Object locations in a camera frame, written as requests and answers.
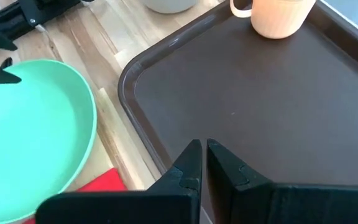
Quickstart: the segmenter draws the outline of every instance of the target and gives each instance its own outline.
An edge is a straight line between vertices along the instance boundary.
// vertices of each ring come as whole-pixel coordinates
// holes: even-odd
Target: wooden table
[[[161,174],[128,120],[117,96],[122,69],[130,59],[223,0],[200,0],[173,15],[147,9],[141,0],[95,0],[81,4],[14,41],[18,50],[0,50],[0,64],[52,58],[75,67],[88,81],[98,109],[93,151],[69,190],[116,167],[127,187],[143,190]],[[13,0],[0,0],[0,8]]]

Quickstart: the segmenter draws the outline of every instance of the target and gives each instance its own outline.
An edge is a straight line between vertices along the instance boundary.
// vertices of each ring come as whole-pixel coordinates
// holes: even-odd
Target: bowl rim
[[[19,65],[23,65],[23,64],[27,64],[27,63],[34,63],[34,62],[46,62],[46,63],[51,63],[51,64],[58,64],[59,66],[64,66],[64,67],[69,68],[70,70],[73,71],[73,73],[77,74],[81,78],[81,81],[85,86],[85,91],[87,91],[87,94],[89,94],[89,97],[91,98],[92,130],[91,130],[91,134],[90,134],[90,137],[89,137],[89,142],[88,142],[88,145],[86,147],[86,151],[85,151],[85,153],[84,153],[84,155],[82,157],[82,160],[81,160],[80,164],[78,165],[76,171],[74,171],[74,173],[72,173],[71,177],[67,180],[66,184],[58,192],[55,192],[55,194],[60,194],[60,193],[64,192],[70,186],[70,184],[77,178],[78,174],[82,171],[86,161],[88,160],[88,158],[89,158],[89,156],[91,154],[91,151],[92,151],[92,148],[93,148],[93,145],[94,145],[94,140],[95,140],[95,137],[96,137],[96,127],[97,127],[97,120],[98,120],[98,118],[97,118],[98,114],[97,114],[97,111],[96,111],[96,103],[95,103],[95,99],[94,99],[91,87],[90,87],[89,83],[85,80],[84,76],[81,75],[81,73],[79,71],[77,71],[75,68],[73,68],[72,66],[70,66],[68,64],[65,64],[63,62],[60,62],[58,60],[52,60],[52,59],[26,60],[25,62],[17,63],[15,65],[7,67],[6,70],[9,70],[9,68],[11,68],[11,67],[16,67],[16,66],[19,66]],[[2,224],[2,223],[24,222],[24,221],[32,218],[34,216],[34,213],[35,213],[36,210],[37,210],[37,208],[35,208],[34,211],[31,211],[30,213],[22,215],[21,217],[13,218],[11,220],[0,221],[0,224]]]

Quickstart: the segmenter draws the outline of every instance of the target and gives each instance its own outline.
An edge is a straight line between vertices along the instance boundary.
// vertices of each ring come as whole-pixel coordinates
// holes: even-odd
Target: tray rim
[[[249,1],[242,2],[241,7],[245,7],[249,4]],[[310,19],[312,13],[322,14],[324,18]],[[137,81],[144,70],[165,58],[167,55],[172,54],[176,49],[179,49],[187,42],[206,32],[212,28],[212,26],[225,21],[228,19],[225,15],[228,14],[230,15],[228,17],[233,16],[229,8],[229,1],[224,1],[134,57],[121,73],[117,88],[119,101],[155,162],[155,165],[162,174],[166,172],[170,166],[170,164],[168,165],[164,163],[164,161],[170,161],[170,163],[173,161],[167,154],[165,147],[158,138],[150,121],[137,103],[134,93]],[[319,31],[323,31],[326,35],[329,35],[327,32],[342,32],[346,34],[347,38],[345,40],[338,39],[338,37],[343,36],[337,34],[336,39],[328,38],[335,46],[345,51],[345,54],[352,54],[351,58],[358,63],[358,53],[355,52],[357,49],[348,44],[348,41],[353,41],[358,47],[358,26],[356,24],[343,16],[324,0],[317,0],[306,20],[312,20],[312,22],[314,22],[313,26],[318,28]]]

